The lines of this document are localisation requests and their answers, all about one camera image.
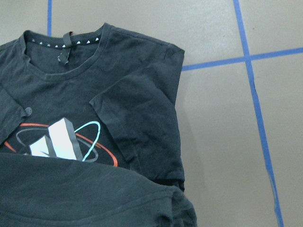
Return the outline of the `black graphic t-shirt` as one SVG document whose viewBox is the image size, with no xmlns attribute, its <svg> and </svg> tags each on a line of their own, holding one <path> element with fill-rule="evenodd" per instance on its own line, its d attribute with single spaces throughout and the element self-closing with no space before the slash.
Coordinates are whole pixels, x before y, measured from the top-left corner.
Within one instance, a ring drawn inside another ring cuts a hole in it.
<svg viewBox="0 0 303 227">
<path fill-rule="evenodd" d="M 104 24 L 0 47 L 3 227 L 195 227 L 179 47 Z"/>
</svg>

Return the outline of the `brown paper table cover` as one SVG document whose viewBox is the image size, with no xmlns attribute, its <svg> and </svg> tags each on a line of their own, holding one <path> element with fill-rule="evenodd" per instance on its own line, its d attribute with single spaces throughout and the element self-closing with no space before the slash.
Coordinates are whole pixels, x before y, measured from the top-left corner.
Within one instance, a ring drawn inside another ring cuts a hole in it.
<svg viewBox="0 0 303 227">
<path fill-rule="evenodd" d="M 303 224 L 300 0 L 3 0 L 0 41 L 104 23 L 185 51 L 176 109 L 201 227 Z"/>
</svg>

